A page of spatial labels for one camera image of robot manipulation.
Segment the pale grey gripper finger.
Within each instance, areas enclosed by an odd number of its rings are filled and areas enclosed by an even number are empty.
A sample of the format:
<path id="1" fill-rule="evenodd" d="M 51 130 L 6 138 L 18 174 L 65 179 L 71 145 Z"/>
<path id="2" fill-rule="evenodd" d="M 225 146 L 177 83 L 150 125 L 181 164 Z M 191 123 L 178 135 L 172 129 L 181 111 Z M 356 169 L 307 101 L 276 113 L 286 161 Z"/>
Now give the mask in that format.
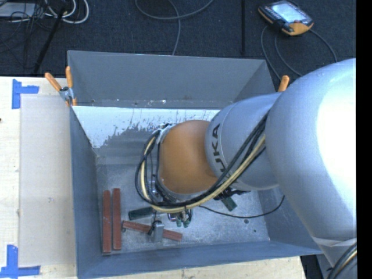
<path id="1" fill-rule="evenodd" d="M 160 220 L 155 220 L 152 224 L 152 241 L 162 242 L 164 224 Z"/>

